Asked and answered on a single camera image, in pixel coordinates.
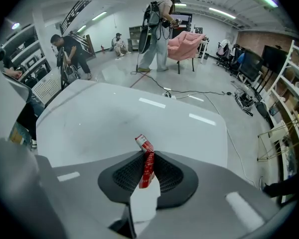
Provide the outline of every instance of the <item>concrete floor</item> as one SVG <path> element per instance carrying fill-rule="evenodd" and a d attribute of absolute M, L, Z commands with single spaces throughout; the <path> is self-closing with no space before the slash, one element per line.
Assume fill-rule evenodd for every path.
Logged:
<path fill-rule="evenodd" d="M 92 80 L 97 82 L 107 82 L 125 87 L 132 87 L 142 91 L 151 92 L 161 95 L 161 89 L 152 79 L 141 74 L 131 75 L 135 71 L 138 53 L 126 55 L 117 59 L 114 52 L 106 51 L 96 54 L 95 59 L 88 61 L 92 73 Z M 216 60 L 209 57 L 202 64 L 199 59 L 194 59 L 195 72 L 192 72 L 191 59 L 180 62 L 181 72 L 177 73 L 176 61 L 167 59 L 168 71 L 157 72 L 156 58 L 150 68 L 153 69 L 149 76 L 153 77 L 158 83 L 169 89 L 178 91 L 196 90 L 201 92 L 231 92 L 234 93 L 236 88 L 231 85 L 230 81 L 235 80 L 236 85 L 240 83 L 223 67 L 216 65 Z M 176 97 L 184 97 L 188 93 L 173 93 Z M 246 176 L 254 181 L 256 187 L 261 176 L 266 183 L 278 181 L 278 162 L 272 159 L 270 162 L 257 162 L 259 149 L 258 135 L 270 130 L 269 124 L 258 113 L 255 107 L 252 108 L 253 117 L 244 113 L 237 105 L 233 96 L 220 96 L 216 94 L 207 94 L 209 99 L 214 103 L 220 115 L 224 118 L 228 131 L 230 132 L 234 144 L 239 152 Z M 214 106 L 203 95 L 195 95 L 202 101 L 194 98 L 182 98 L 180 102 L 189 103 L 212 112 L 217 113 Z M 245 179 L 241 161 L 234 149 L 233 143 L 228 137 L 228 164 L 227 168 Z"/>

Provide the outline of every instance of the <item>desk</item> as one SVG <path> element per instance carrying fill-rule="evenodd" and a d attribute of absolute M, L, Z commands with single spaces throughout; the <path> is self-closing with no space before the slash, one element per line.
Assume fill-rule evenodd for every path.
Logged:
<path fill-rule="evenodd" d="M 134 138 L 140 134 L 157 150 L 227 167 L 226 124 L 219 114 L 135 89 L 76 80 L 36 127 L 38 153 L 52 167 L 138 151 Z"/>
<path fill-rule="evenodd" d="M 208 45 L 209 42 L 208 41 L 200 41 L 200 43 L 205 44 L 203 55 L 201 56 L 201 59 L 200 59 L 200 63 L 203 63 L 203 59 L 204 59 L 205 52 L 206 52 L 206 49 L 207 49 L 207 45 Z"/>

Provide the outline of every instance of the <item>white wall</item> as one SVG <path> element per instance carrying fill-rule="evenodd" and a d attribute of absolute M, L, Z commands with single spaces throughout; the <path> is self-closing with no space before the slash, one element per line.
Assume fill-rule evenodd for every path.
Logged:
<path fill-rule="evenodd" d="M 195 32 L 194 25 L 196 27 L 202 27 L 203 34 L 206 34 L 206 36 L 209 38 L 207 53 L 209 53 L 211 56 L 216 56 L 218 43 L 226 39 L 227 32 L 232 33 L 234 35 L 234 41 L 232 44 L 236 43 L 238 31 L 233 29 L 231 26 L 222 23 L 219 20 L 193 14 L 193 19 L 191 23 L 191 30 L 193 32 Z"/>
<path fill-rule="evenodd" d="M 87 26 L 79 34 L 81 36 L 90 35 L 95 51 L 101 50 L 101 45 L 106 49 L 110 48 L 111 41 L 118 32 L 122 34 L 121 38 L 127 44 L 127 39 L 130 37 L 129 27 L 142 24 L 143 10 L 146 9 L 149 2 L 150 0 L 139 0 L 125 5 L 121 11 L 115 13 L 108 11 L 104 18 L 97 19 L 96 23 Z"/>

